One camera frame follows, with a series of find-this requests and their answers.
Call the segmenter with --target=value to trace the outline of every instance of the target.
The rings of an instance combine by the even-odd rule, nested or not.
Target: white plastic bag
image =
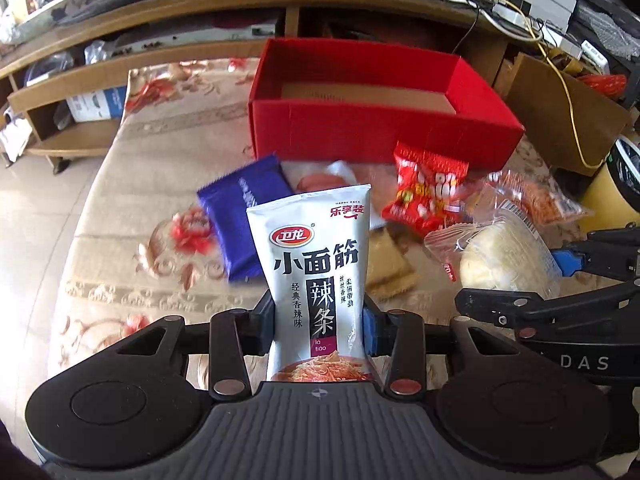
[[[268,380],[372,378],[362,345],[369,195],[343,187],[246,210],[276,304]]]

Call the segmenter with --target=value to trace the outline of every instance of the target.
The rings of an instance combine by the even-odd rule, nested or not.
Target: red snack package
[[[626,76],[622,74],[583,75],[578,78],[578,81],[582,81],[610,99],[616,99],[626,86]]]
[[[411,226],[421,236],[462,221],[456,189],[468,164],[398,142],[396,200],[382,210],[382,218]]]

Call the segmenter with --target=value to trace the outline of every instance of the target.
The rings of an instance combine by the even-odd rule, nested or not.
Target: open box
[[[401,140],[487,171],[524,131],[458,56],[315,38],[268,40],[249,117],[258,157],[393,162]]]

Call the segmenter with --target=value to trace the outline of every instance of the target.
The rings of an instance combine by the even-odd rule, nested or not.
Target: tv stand
[[[427,46],[450,52],[475,19],[468,8],[443,0],[143,0],[67,26],[57,26],[25,43],[0,60],[0,104],[8,100],[23,112],[33,127],[28,153],[46,156],[60,172],[63,159],[105,155],[118,129],[118,121],[73,124],[59,132],[52,116],[59,101],[101,89],[126,85],[129,70],[153,64],[223,57],[259,57],[263,39],[219,41],[172,46],[119,56],[79,66],[33,86],[24,86],[24,73],[36,60],[73,46],[157,20],[231,9],[281,9],[282,35],[318,36],[314,20],[324,14],[364,13],[368,20],[393,25],[413,20],[433,38]],[[466,38],[460,54],[492,84],[504,57],[508,39],[480,19]]]

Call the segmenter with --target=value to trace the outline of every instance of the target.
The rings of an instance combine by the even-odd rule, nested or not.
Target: bread in plastic bag
[[[559,294],[562,273],[545,243],[509,201],[490,218],[430,233],[425,247],[449,277],[468,288]]]

